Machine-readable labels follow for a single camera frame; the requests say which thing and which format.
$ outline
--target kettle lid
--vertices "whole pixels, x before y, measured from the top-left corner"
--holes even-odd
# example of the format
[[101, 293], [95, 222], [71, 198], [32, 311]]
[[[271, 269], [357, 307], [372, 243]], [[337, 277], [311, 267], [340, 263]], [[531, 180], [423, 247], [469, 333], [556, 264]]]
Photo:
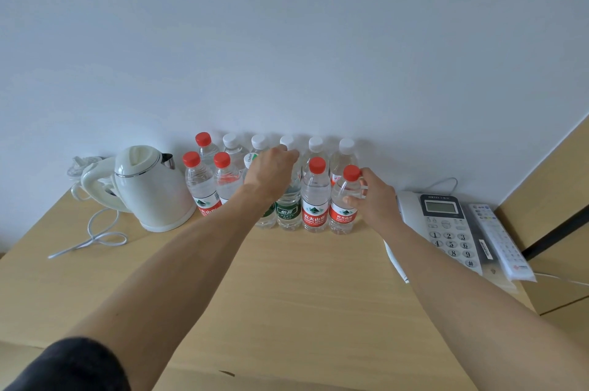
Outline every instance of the kettle lid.
[[131, 146], [117, 155], [114, 173], [119, 177], [139, 175], [155, 166], [161, 152], [151, 146]]

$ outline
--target bottle label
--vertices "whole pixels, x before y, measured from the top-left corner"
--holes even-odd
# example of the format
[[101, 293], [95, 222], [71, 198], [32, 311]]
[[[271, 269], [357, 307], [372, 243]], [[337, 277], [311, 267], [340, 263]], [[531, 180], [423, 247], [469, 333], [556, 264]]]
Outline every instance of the bottle label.
[[333, 173], [333, 174], [331, 174], [331, 182], [332, 182], [332, 186], [334, 186], [334, 185], [337, 183], [337, 181], [338, 181], [339, 179], [341, 179], [341, 178], [342, 178], [342, 176], [341, 176], [341, 175], [335, 175], [334, 173]]
[[300, 214], [300, 202], [291, 205], [281, 205], [276, 202], [276, 214], [282, 220], [292, 220]]
[[252, 165], [252, 162], [254, 161], [254, 159], [256, 157], [257, 157], [257, 154], [255, 152], [250, 152], [243, 158], [243, 163], [246, 165], [246, 169], [250, 168], [250, 166]]
[[342, 208], [338, 207], [332, 202], [329, 208], [329, 216], [337, 223], [350, 223], [356, 218], [356, 208]]
[[200, 213], [203, 216], [211, 214], [214, 209], [217, 209], [222, 204], [219, 199], [219, 194], [217, 194], [217, 191], [215, 191], [207, 197], [193, 197], [193, 199], [196, 202], [196, 205], [200, 209]]
[[303, 200], [303, 221], [308, 226], [322, 226], [328, 220], [329, 200], [323, 205], [311, 205]]
[[274, 204], [271, 204], [270, 208], [268, 208], [268, 211], [266, 211], [262, 217], [268, 217], [273, 212], [274, 212]]

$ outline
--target hand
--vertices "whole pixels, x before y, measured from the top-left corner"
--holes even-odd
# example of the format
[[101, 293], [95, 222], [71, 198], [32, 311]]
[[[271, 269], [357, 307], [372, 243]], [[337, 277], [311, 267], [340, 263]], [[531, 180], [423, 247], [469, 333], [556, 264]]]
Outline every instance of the hand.
[[368, 186], [364, 199], [347, 196], [344, 201], [356, 208], [365, 222], [382, 235], [391, 224], [403, 224], [395, 189], [382, 181], [370, 168], [362, 168], [362, 185]]
[[279, 145], [269, 149], [252, 162], [247, 171], [245, 185], [252, 185], [262, 199], [270, 205], [276, 202], [291, 183], [293, 166], [298, 160], [298, 150], [286, 150]]

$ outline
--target forearm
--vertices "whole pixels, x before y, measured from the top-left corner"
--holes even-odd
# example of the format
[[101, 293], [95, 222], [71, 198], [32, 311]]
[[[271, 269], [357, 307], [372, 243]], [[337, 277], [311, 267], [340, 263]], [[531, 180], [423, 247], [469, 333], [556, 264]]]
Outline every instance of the forearm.
[[587, 388], [589, 357], [559, 329], [404, 223], [391, 223], [382, 236], [479, 389]]
[[242, 186], [176, 235], [68, 335], [103, 343], [121, 361], [134, 391], [151, 389], [268, 206]]

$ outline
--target kettle handle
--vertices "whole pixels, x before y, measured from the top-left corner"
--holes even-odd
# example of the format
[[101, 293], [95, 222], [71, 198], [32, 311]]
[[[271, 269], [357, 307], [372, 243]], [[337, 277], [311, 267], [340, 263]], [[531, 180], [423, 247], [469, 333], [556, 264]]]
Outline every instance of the kettle handle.
[[105, 207], [116, 209], [122, 212], [131, 212], [119, 197], [108, 194], [104, 190], [104, 186], [98, 181], [101, 178], [107, 178], [114, 173], [114, 157], [110, 157], [99, 161], [98, 163], [92, 163], [82, 173], [80, 182], [85, 191], [94, 200]]

